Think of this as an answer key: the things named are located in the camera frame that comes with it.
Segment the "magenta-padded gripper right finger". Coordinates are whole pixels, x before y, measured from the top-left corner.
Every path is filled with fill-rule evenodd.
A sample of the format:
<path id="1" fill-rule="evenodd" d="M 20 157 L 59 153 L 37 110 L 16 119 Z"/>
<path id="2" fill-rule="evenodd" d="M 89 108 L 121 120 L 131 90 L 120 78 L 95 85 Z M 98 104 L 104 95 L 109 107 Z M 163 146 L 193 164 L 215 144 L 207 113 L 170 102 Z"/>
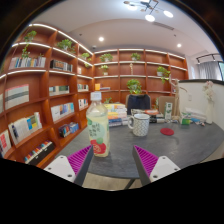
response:
<path id="1" fill-rule="evenodd" d="M 137 145 L 133 146 L 133 158 L 143 186 L 180 170 L 167 156 L 157 157 Z"/>

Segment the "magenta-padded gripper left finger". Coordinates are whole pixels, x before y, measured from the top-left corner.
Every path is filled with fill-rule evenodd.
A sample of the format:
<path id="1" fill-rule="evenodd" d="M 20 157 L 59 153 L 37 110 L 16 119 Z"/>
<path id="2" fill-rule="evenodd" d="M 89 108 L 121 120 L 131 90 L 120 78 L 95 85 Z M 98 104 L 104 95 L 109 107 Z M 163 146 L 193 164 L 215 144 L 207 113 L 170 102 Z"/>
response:
<path id="1" fill-rule="evenodd" d="M 82 186 L 92 157 L 93 146 L 90 145 L 68 157 L 60 155 L 45 168 L 45 171 Z"/>

